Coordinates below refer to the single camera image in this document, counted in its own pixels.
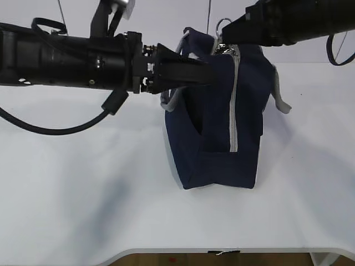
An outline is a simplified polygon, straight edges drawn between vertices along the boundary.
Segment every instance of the gray zipper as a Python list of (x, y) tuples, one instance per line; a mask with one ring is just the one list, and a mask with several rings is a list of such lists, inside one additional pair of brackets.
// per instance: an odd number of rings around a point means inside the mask
[(238, 128), (237, 128), (237, 117), (235, 113), (238, 71), (239, 71), (239, 64), (240, 64), (240, 51), (238, 45), (230, 45), (229, 48), (223, 52), (223, 54), (231, 55), (233, 57), (234, 66), (235, 66), (233, 91), (231, 95), (231, 101), (229, 103), (229, 133), (230, 133), (230, 152), (238, 152)]

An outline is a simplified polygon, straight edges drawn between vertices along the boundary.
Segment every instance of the white table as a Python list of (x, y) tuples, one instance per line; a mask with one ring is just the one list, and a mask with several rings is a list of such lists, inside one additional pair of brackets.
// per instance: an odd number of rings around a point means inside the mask
[[(176, 2), (151, 20), (133, 15), (132, 29), (156, 25), (145, 43), (171, 48), (185, 25), (203, 30), (204, 16), (189, 17), (193, 8), (167, 12)], [(145, 4), (135, 12), (146, 12)], [(167, 17), (184, 22), (172, 39), (159, 20)], [(254, 190), (184, 191), (157, 96), (133, 95), (116, 117), (73, 136), (39, 136), (0, 121), (0, 265), (108, 265), (136, 252), (208, 250), (355, 259), (355, 65), (278, 68), (293, 110), (284, 116), (272, 101), (266, 108)], [(95, 116), (107, 94), (1, 87), (0, 106), (39, 126), (66, 127)]]

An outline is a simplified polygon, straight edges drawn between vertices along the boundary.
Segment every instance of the robotic arm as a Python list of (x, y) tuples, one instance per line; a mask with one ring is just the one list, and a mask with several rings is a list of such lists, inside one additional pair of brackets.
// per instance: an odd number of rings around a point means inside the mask
[[(31, 29), (0, 23), (0, 85), (112, 90), (102, 105), (102, 114), (71, 129), (36, 127), (1, 108), (0, 116), (38, 134), (67, 135), (116, 114), (128, 98), (128, 91), (158, 94), (214, 82), (211, 68), (199, 60), (184, 58), (162, 44), (143, 45), (137, 32), (114, 36), (121, 18), (128, 19), (133, 7), (134, 0), (100, 0), (90, 38), (66, 36), (64, 24), (44, 18), (35, 18)], [(331, 51), (333, 35), (355, 29), (354, 11), (355, 1), (351, 0), (260, 0), (223, 29), (223, 43), (281, 46), (330, 35), (328, 55), (331, 63), (336, 64)], [(40, 26), (53, 30), (47, 33)], [(354, 58), (355, 54), (338, 65)]]
[(223, 43), (261, 46), (294, 45), (303, 40), (329, 36), (327, 53), (336, 63), (334, 35), (355, 29), (355, 1), (351, 0), (260, 0), (246, 14), (222, 30)]

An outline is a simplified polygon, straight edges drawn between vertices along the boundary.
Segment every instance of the cable connector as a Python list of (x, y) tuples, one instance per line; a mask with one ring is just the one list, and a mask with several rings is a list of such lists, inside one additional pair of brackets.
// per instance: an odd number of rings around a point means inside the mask
[(115, 89), (102, 105), (102, 109), (108, 111), (110, 115), (115, 115), (125, 103), (128, 96), (129, 94), (126, 90), (122, 88)]

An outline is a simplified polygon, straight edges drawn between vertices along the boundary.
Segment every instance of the black cable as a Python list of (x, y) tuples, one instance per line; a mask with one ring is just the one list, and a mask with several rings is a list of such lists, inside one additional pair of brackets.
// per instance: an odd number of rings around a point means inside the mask
[(72, 127), (70, 129), (45, 129), (43, 127), (38, 127), (38, 126), (33, 126), (31, 124), (28, 124), (28, 123), (14, 117), (13, 115), (9, 114), (4, 109), (0, 108), (0, 116), (2, 118), (4, 118), (6, 121), (10, 122), (11, 124), (18, 126), (21, 129), (25, 129), (27, 131), (33, 132), (33, 133), (37, 133), (37, 134), (41, 134), (41, 135), (48, 135), (48, 136), (64, 136), (64, 135), (70, 135), (70, 134), (84, 131), (84, 130), (89, 129), (90, 127), (96, 125), (97, 123), (101, 122), (108, 115), (109, 115), (108, 111), (103, 111), (99, 116), (97, 116), (96, 118), (94, 118), (90, 122), (82, 124), (81, 126)]
[(68, 27), (67, 24), (65, 22), (65, 17), (64, 17), (64, 13), (63, 13), (63, 8), (62, 8), (62, 3), (60, 2), (60, 0), (58, 0), (58, 6), (59, 6), (59, 11), (60, 11), (60, 15), (62, 16), (62, 20), (63, 20), (63, 24), (65, 25), (65, 27), (67, 28), (67, 36), (68, 34)]
[(334, 35), (330, 35), (327, 41), (327, 54), (328, 54), (328, 59), (329, 62), (331, 62), (332, 65), (335, 65), (337, 67), (341, 67), (343, 65), (347, 65), (351, 62), (354, 61), (355, 59), (355, 53), (349, 57), (347, 60), (345, 60), (343, 63), (338, 63), (336, 59), (334, 58), (334, 52), (333, 52), (333, 41), (334, 41)]
[(346, 39), (347, 35), (348, 35), (348, 32), (345, 32), (345, 35), (344, 35), (344, 38), (343, 38), (343, 40), (342, 40), (342, 43), (340, 44), (338, 53), (337, 53), (337, 55), (335, 56), (335, 60), (338, 59), (338, 56), (339, 56), (339, 54), (340, 54), (340, 51), (341, 51), (342, 48), (343, 48), (343, 45), (344, 45), (344, 42), (345, 42), (345, 39)]
[(115, 15), (110, 23), (109, 30), (107, 33), (108, 37), (113, 37), (115, 35), (115, 32), (117, 30), (118, 24), (120, 23), (121, 19), (123, 16), (123, 11), (118, 8), (117, 11), (115, 12)]
[(208, 34), (210, 31), (211, 9), (212, 9), (212, 0), (209, 0), (209, 10), (208, 10), (208, 14), (207, 14), (207, 32), (206, 32), (206, 34)]
[[(123, 81), (123, 89), (128, 86), (129, 82), (129, 76), (130, 76), (130, 63), (131, 63), (131, 55), (130, 55), (130, 49), (129, 49), (129, 44), (126, 38), (120, 34), (118, 35), (118, 38), (120, 38), (123, 41), (124, 45), (124, 50), (125, 50), (125, 77)], [(0, 108), (0, 117), (4, 118), (6, 121), (10, 122), (11, 124), (20, 127), (21, 129), (41, 134), (41, 135), (49, 135), (49, 136), (64, 136), (64, 135), (70, 135), (74, 133), (79, 133), (81, 131), (84, 131), (86, 129), (89, 129), (90, 127), (93, 127), (94, 125), (98, 124), (102, 120), (104, 120), (109, 114), (116, 114), (116, 112), (119, 110), (119, 108), (124, 104), (125, 100), (128, 98), (128, 93), (127, 91), (123, 90), (122, 88), (117, 88), (115, 89), (110, 96), (107, 98), (106, 102), (103, 105), (104, 111), (98, 115), (96, 118), (93, 120), (82, 124), (80, 126), (76, 127), (71, 127), (69, 129), (46, 129), (43, 127), (38, 127), (31, 125), (29, 123), (26, 123), (15, 116), (9, 114), (6, 112), (4, 109)]]

